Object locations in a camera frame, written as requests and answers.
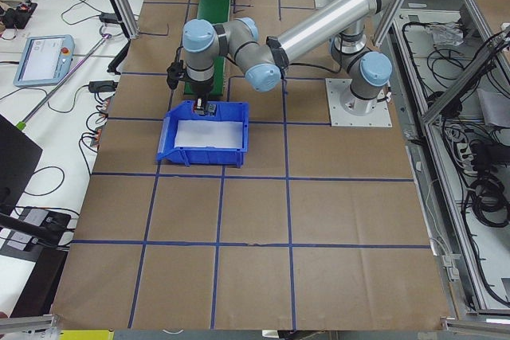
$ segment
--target black connector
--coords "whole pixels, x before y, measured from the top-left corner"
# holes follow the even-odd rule
[[[113,80],[90,81],[88,91],[91,93],[114,92],[117,89],[117,84]]]
[[[101,12],[101,15],[99,15],[99,20],[107,24],[119,24],[119,19],[117,19],[117,15],[110,14],[107,12]]]

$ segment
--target blue joint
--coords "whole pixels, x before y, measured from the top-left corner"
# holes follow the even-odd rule
[[[374,87],[383,87],[390,79],[393,67],[390,59],[379,52],[369,52],[359,65],[363,79]]]
[[[258,41],[258,28],[255,21],[252,18],[238,18],[237,20],[242,21],[248,26],[249,31],[252,33],[253,39]]]
[[[246,71],[245,77],[258,92],[267,92],[280,82],[280,69],[275,64],[257,64]]]
[[[213,44],[214,35],[214,27],[207,20],[190,20],[184,25],[182,47],[192,53],[205,51]]]

